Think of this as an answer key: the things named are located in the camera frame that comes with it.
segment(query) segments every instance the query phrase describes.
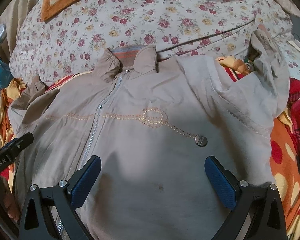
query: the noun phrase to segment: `embroidered stitching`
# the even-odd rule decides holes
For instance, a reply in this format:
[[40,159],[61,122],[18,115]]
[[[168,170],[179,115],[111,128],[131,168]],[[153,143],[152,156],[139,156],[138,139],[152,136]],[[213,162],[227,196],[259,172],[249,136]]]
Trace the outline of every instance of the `embroidered stitching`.
[[[259,125],[258,123],[254,122],[249,116],[245,115],[244,113],[242,113],[233,103],[231,103],[230,101],[228,101],[226,98],[222,97],[214,88],[213,84],[212,84],[212,80],[210,78],[210,85],[212,87],[212,90],[217,94],[217,96],[219,96],[222,100],[224,100],[225,102],[227,102],[229,105],[231,105],[232,107],[234,107],[241,115],[243,115],[244,117],[248,118],[251,122],[253,122],[257,127],[259,127],[260,129],[264,130],[266,133],[269,133],[269,131],[264,128],[263,126]],[[241,123],[243,123],[244,126],[246,126],[249,129],[252,129],[254,132],[258,133],[259,135],[261,135],[262,137],[265,137],[264,134],[259,133],[256,129],[254,129],[252,126],[247,125],[245,122],[243,122],[242,120],[240,120],[238,117],[236,117],[233,113],[231,113],[229,110],[227,110],[228,113],[230,113],[233,117],[235,117],[238,121],[240,121]]]
[[56,121],[56,120],[58,120],[58,119],[60,119],[60,118],[62,118],[62,117],[64,117],[64,116],[65,116],[65,117],[72,118],[72,119],[75,119],[75,120],[81,121],[81,120],[89,120],[89,119],[93,116],[93,114],[91,114],[91,115],[82,115],[82,116],[77,115],[78,117],[88,117],[88,118],[77,118],[77,117],[74,117],[75,115],[72,114],[72,113],[65,114],[65,115],[63,115],[63,116],[61,116],[61,117],[56,117],[56,116],[52,116],[52,115],[47,115],[47,116],[45,116],[44,118],[47,119],[47,120]]
[[[152,117],[148,116],[147,113],[154,111],[158,114],[160,114],[161,117]],[[172,125],[168,122],[168,116],[167,114],[158,109],[157,107],[151,107],[146,108],[143,110],[142,114],[130,114],[130,115],[121,115],[121,114],[112,114],[112,113],[106,113],[103,117],[110,117],[117,120],[137,120],[141,122],[144,125],[158,128],[162,125],[165,125],[169,127],[171,130],[174,130],[176,133],[188,137],[188,138],[195,138],[196,135],[192,133],[188,133],[186,131],[181,130],[180,128],[176,127],[175,125]]]

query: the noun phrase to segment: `bed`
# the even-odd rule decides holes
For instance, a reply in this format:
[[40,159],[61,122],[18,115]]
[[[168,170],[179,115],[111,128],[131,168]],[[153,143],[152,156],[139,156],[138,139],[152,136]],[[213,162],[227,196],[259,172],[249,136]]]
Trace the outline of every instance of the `bed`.
[[[36,74],[51,85],[91,71],[104,49],[132,44],[155,44],[160,60],[197,54],[245,60],[251,33],[259,24],[279,46],[290,77],[300,80],[300,53],[287,43],[294,39],[289,14],[299,12],[289,11],[275,0],[80,0],[47,22],[41,21],[42,3],[39,0],[24,20],[10,58],[12,74],[27,84]],[[288,140],[283,143],[285,165],[291,166],[288,158],[291,152],[297,153]],[[294,193],[296,181],[300,185],[296,165],[287,176],[293,176],[293,182],[282,182],[287,180],[285,175],[275,178],[282,185],[281,192],[290,196],[285,211],[293,224],[300,205],[300,186]],[[289,239],[299,236],[300,232],[290,230]]]

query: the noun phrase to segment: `stain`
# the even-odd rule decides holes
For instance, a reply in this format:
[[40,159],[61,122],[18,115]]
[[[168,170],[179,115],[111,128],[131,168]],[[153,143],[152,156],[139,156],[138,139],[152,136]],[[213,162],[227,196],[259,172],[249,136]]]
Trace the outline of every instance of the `stain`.
[[163,184],[153,183],[153,185],[160,190],[160,192],[163,192]]
[[97,217],[102,218],[102,224],[108,221],[109,199],[111,195],[112,179],[107,173],[101,175],[98,192],[95,197],[95,210]]

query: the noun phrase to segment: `orange embroidery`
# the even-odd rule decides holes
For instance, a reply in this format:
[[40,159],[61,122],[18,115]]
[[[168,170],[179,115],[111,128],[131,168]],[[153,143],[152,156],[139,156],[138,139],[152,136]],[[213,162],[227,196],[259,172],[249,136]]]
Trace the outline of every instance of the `orange embroidery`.
[[[75,115],[73,113],[69,113],[69,114],[65,114],[61,117],[64,117],[64,116],[80,121],[80,120],[89,120],[94,115],[93,114],[91,114],[91,115]],[[47,115],[47,116],[44,117],[44,119],[51,120],[51,121],[56,121],[56,120],[60,119],[61,117]]]
[[[158,113],[160,116],[159,117],[149,116],[149,112]],[[103,117],[110,117],[118,120],[137,120],[144,125],[154,127],[154,128],[158,128],[162,125],[165,125],[182,136],[188,138],[195,138],[196,136],[195,134],[183,131],[180,128],[169,123],[167,114],[164,111],[158,109],[157,107],[146,108],[143,110],[142,114],[121,115],[121,114],[106,113]]]

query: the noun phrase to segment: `blue gripper pad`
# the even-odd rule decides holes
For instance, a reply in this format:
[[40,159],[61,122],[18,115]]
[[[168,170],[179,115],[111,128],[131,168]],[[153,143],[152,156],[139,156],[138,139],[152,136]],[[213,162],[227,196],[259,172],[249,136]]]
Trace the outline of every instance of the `blue gripper pad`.
[[233,210],[237,204],[235,190],[211,156],[204,162],[204,170],[222,204]]
[[68,194],[71,195],[70,205],[74,209],[83,205],[93,184],[101,171],[101,160],[91,156],[81,170],[77,170],[69,179]]

